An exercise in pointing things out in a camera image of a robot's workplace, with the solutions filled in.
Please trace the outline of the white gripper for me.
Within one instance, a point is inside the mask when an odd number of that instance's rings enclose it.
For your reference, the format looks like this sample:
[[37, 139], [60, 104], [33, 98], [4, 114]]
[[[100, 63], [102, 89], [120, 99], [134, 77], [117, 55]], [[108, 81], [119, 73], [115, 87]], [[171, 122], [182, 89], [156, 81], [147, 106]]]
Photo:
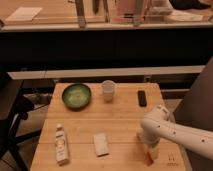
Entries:
[[149, 154], [153, 160], [156, 160], [159, 156], [159, 150], [156, 146], [160, 138], [147, 132], [139, 132], [138, 137], [142, 143], [146, 144], [144, 146], [144, 151]]

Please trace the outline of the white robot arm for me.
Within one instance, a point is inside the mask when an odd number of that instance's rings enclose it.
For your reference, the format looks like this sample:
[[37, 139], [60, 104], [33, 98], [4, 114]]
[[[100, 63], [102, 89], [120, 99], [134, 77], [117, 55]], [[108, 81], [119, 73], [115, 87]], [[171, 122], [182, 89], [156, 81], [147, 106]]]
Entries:
[[169, 120], [170, 112], [164, 105], [155, 106], [140, 121], [141, 139], [149, 148], [154, 148], [165, 138], [188, 150], [213, 160], [213, 132], [183, 126]]

